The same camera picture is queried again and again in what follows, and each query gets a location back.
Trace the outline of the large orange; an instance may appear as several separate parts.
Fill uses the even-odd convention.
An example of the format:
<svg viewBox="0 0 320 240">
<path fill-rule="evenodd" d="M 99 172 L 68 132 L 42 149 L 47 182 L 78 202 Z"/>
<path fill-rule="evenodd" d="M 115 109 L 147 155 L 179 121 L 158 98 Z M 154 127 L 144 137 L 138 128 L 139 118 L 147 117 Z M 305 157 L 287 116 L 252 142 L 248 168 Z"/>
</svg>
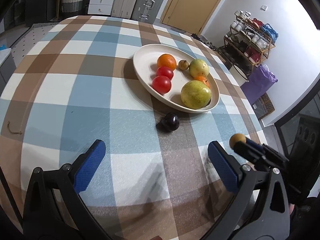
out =
<svg viewBox="0 0 320 240">
<path fill-rule="evenodd" d="M 201 81 L 193 80 L 181 89 L 181 100 L 191 109 L 201 109 L 208 105 L 212 97 L 210 88 Z"/>
</svg>

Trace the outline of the silver suitcase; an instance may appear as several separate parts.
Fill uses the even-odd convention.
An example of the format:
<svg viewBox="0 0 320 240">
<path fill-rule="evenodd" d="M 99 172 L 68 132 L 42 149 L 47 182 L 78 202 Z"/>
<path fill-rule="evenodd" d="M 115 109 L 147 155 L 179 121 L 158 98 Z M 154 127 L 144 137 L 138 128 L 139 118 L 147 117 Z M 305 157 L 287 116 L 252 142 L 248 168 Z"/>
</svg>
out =
<svg viewBox="0 0 320 240">
<path fill-rule="evenodd" d="M 136 0 L 131 19 L 153 24 L 164 0 Z"/>
</svg>

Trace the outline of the plaid tablecloth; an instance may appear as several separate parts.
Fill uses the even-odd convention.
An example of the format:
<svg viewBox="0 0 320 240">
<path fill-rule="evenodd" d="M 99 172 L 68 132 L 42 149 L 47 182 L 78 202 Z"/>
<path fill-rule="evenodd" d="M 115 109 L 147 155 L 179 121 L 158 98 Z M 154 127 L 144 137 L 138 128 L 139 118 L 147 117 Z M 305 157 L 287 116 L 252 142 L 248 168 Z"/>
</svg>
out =
<svg viewBox="0 0 320 240">
<path fill-rule="evenodd" d="M 160 132 L 171 108 L 137 79 L 132 57 L 166 44 L 210 66 L 218 105 L 178 112 L 179 128 Z M 103 16 L 71 17 L 24 56 L 1 94 L 1 168 L 20 210 L 34 168 L 72 163 L 97 139 L 106 154 L 81 198 L 115 239 L 199 239 L 229 201 L 207 158 L 211 141 L 231 153 L 235 133 L 265 142 L 255 113 L 217 55 L 162 27 Z"/>
</svg>

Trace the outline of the yellow-green guava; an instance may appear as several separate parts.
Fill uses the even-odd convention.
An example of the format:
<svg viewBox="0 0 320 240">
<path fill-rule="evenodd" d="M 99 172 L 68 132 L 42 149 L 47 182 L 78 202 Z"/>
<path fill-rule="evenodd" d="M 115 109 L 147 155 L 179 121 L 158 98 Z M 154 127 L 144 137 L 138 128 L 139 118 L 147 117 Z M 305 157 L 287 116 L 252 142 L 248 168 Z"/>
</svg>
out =
<svg viewBox="0 0 320 240">
<path fill-rule="evenodd" d="M 205 76 L 209 74 L 208 64 L 201 59 L 194 59 L 189 64 L 189 73 L 192 77 Z"/>
</svg>

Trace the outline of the shoe rack with shoes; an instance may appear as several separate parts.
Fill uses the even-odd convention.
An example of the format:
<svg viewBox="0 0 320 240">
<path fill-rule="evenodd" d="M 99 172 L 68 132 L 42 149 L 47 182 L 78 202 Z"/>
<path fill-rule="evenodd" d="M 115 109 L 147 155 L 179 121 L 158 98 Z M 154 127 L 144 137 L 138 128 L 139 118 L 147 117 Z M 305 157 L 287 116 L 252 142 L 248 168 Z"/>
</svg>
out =
<svg viewBox="0 0 320 240">
<path fill-rule="evenodd" d="M 224 35 L 224 45 L 218 48 L 218 52 L 248 77 L 268 59 L 279 34 L 270 24 L 252 18 L 249 11 L 237 10 L 234 15 L 235 20 Z"/>
</svg>

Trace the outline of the dark purple plum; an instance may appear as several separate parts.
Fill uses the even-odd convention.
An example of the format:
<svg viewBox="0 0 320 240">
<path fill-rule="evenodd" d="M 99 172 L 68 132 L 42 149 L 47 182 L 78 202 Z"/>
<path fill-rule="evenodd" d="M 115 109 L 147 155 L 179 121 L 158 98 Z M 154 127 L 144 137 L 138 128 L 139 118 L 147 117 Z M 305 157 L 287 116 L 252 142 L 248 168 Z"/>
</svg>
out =
<svg viewBox="0 0 320 240">
<path fill-rule="evenodd" d="M 168 113 L 156 125 L 156 128 L 164 133 L 176 131 L 180 126 L 180 119 L 175 113 Z"/>
</svg>

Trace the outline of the small brown kiwi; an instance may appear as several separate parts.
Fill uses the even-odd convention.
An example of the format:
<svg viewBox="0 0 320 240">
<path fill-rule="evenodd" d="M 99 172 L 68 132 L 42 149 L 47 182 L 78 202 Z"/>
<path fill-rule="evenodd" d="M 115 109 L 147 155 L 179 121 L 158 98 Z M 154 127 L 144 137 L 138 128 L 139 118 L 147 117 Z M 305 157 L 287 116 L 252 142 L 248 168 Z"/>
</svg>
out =
<svg viewBox="0 0 320 240">
<path fill-rule="evenodd" d="M 181 60 L 178 63 L 178 68 L 181 71 L 187 70 L 189 68 L 189 62 L 187 60 Z"/>
</svg>

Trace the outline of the green-yellow guava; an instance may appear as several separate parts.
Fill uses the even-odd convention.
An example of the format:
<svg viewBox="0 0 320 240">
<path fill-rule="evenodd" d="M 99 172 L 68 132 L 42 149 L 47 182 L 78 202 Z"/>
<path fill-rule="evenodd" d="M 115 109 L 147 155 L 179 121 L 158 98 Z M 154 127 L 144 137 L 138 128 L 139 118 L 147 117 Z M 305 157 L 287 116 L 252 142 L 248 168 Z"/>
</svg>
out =
<svg viewBox="0 0 320 240">
<path fill-rule="evenodd" d="M 194 78 L 194 80 L 197 81 L 201 81 L 202 83 L 204 83 L 208 88 L 210 88 L 210 83 L 208 81 L 208 79 L 205 76 L 197 76 Z"/>
</svg>

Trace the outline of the small orange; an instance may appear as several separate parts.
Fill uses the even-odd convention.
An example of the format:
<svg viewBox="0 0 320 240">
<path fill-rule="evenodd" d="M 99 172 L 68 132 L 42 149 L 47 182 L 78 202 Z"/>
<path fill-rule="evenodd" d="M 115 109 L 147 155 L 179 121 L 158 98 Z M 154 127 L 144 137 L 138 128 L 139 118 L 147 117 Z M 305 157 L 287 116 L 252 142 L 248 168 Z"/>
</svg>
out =
<svg viewBox="0 0 320 240">
<path fill-rule="evenodd" d="M 162 54 L 158 59 L 157 59 L 157 67 L 167 67 L 174 71 L 177 67 L 177 63 L 175 58 L 170 55 L 170 54 Z"/>
</svg>

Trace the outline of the round brown pear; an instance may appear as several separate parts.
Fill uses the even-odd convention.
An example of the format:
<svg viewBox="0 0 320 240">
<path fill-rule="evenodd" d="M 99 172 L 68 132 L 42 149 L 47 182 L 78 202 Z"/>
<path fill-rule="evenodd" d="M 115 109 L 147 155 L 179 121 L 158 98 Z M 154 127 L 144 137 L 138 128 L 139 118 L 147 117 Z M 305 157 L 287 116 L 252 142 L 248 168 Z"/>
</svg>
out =
<svg viewBox="0 0 320 240">
<path fill-rule="evenodd" d="M 241 134 L 241 133 L 236 133 L 234 135 L 231 136 L 230 140 L 229 140 L 229 146 L 231 149 L 234 149 L 234 146 L 236 145 L 236 143 L 238 142 L 242 142 L 242 143 L 246 143 L 246 137 Z"/>
</svg>

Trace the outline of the wooden door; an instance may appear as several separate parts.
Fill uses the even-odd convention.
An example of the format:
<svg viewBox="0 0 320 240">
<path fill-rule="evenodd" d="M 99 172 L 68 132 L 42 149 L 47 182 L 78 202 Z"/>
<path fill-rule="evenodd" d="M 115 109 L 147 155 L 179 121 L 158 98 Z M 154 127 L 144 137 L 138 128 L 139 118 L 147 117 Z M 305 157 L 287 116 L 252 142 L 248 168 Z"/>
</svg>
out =
<svg viewBox="0 0 320 240">
<path fill-rule="evenodd" d="M 161 15 L 163 24 L 190 34 L 200 34 L 221 0 L 168 0 Z"/>
</svg>

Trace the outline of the purple bag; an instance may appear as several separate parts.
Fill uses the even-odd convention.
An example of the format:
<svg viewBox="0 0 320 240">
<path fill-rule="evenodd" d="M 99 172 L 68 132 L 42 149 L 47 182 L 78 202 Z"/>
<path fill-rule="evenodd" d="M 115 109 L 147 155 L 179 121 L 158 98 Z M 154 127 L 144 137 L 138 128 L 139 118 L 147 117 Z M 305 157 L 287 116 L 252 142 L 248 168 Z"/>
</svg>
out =
<svg viewBox="0 0 320 240">
<path fill-rule="evenodd" d="M 260 64 L 248 77 L 248 82 L 241 85 L 241 89 L 251 105 L 264 95 L 278 79 L 266 64 Z"/>
</svg>

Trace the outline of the red tomato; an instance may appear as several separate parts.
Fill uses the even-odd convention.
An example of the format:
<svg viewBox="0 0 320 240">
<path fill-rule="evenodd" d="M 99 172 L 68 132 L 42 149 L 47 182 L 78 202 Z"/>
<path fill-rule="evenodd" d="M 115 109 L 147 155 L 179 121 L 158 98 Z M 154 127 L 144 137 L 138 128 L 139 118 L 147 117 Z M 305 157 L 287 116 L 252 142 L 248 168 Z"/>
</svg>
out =
<svg viewBox="0 0 320 240">
<path fill-rule="evenodd" d="M 165 76 L 169 80 L 172 80 L 174 73 L 173 71 L 168 67 L 159 67 L 156 71 L 156 76 Z"/>
<path fill-rule="evenodd" d="M 152 87 L 159 94 L 166 94 L 171 90 L 171 80 L 166 76 L 157 76 L 152 81 Z"/>
</svg>

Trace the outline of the woven laundry basket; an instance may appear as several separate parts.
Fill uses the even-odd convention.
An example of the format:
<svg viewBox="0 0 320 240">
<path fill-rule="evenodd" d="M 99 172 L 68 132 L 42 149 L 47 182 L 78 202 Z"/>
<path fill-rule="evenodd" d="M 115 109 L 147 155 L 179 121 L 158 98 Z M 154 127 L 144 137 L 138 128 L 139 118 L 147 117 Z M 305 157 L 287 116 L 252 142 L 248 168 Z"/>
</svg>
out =
<svg viewBox="0 0 320 240">
<path fill-rule="evenodd" d="M 84 8 L 85 0 L 62 0 L 62 12 L 79 12 Z"/>
</svg>

